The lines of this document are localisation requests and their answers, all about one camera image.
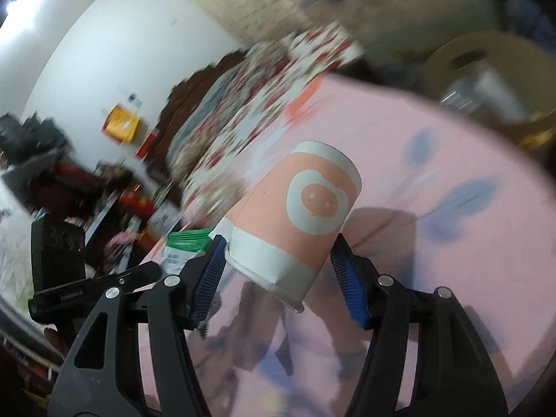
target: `cup logo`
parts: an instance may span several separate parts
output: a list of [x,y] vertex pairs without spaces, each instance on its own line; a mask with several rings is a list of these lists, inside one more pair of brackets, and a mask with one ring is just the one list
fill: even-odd
[[350,209],[348,195],[318,171],[301,171],[291,179],[286,196],[290,222],[309,235],[324,235],[343,224]]

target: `yellow box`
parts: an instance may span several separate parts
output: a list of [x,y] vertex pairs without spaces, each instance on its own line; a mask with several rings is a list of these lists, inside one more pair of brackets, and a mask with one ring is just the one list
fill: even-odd
[[118,104],[108,115],[105,132],[123,142],[130,143],[133,141],[140,121],[141,118],[139,116],[130,113]]

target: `plastic bag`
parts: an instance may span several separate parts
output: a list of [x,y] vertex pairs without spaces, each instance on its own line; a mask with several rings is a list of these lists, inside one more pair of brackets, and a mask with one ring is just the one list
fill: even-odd
[[47,152],[54,148],[62,148],[68,144],[65,135],[56,127],[52,119],[40,122],[37,113],[28,118],[23,127],[34,137],[35,153]]
[[34,153],[34,138],[11,114],[0,117],[0,150],[12,164],[22,163]]

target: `table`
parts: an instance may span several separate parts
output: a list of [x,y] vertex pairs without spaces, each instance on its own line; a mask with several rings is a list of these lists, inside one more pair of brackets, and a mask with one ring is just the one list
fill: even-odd
[[[354,251],[406,287],[450,287],[513,409],[556,348],[554,183],[504,139],[434,102],[333,75],[213,173],[254,185],[305,139],[342,150],[361,173],[342,230]],[[188,337],[213,416],[344,415],[369,334],[349,318],[329,263],[305,308],[295,314],[226,267],[207,338]],[[411,396],[416,330],[399,407]],[[156,395],[145,335],[145,391]]]

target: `pink paper cup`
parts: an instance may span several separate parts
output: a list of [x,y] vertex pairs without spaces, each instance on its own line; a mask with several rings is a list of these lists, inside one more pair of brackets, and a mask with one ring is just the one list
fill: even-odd
[[226,261],[297,312],[351,207],[361,176],[339,150],[304,141],[243,197],[212,232]]

